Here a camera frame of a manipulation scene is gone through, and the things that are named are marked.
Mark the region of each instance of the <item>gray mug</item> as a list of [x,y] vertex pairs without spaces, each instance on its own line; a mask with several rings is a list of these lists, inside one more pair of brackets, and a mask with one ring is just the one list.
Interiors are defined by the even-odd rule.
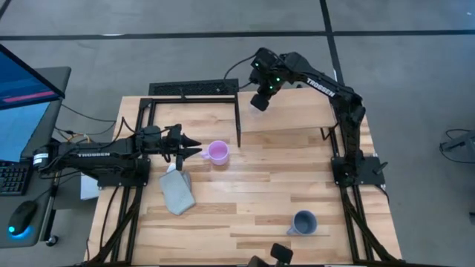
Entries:
[[315,233],[317,230],[317,217],[310,211],[299,211],[292,218],[292,227],[287,234],[308,235]]

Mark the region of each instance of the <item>concrete floor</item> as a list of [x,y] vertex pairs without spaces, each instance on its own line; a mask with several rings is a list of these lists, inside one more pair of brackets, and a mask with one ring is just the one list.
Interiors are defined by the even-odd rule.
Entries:
[[[475,28],[472,1],[328,0],[333,30]],[[323,30],[318,1],[12,0],[0,35]],[[475,129],[475,36],[336,37],[345,82],[364,97],[403,257],[412,263],[472,266],[475,179],[472,165],[443,159],[449,128]],[[33,67],[68,65],[65,104],[115,118],[122,96],[150,82],[219,79],[259,47],[298,51],[333,73],[325,37],[2,42]],[[249,66],[230,77],[246,82]],[[107,125],[61,110],[57,126],[97,132]],[[107,141],[111,133],[98,138]],[[0,250],[3,266],[64,266],[82,260],[94,202],[60,211],[53,248]]]

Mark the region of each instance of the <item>keyboard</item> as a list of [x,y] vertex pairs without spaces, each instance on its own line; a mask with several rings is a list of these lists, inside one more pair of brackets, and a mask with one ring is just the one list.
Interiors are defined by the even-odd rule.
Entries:
[[229,96],[239,87],[237,79],[151,83],[149,96]]
[[30,162],[0,161],[0,197],[23,195],[30,177]]

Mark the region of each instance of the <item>caster wheel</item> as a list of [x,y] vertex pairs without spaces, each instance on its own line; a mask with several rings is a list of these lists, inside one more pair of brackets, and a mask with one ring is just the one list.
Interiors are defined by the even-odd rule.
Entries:
[[46,241],[46,245],[52,247],[58,243],[59,237],[57,236],[50,236],[50,238]]

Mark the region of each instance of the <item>computer monitor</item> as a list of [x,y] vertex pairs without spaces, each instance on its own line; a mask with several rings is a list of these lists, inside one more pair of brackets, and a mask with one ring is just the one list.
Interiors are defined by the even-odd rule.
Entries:
[[63,92],[0,44],[0,110],[64,97]]

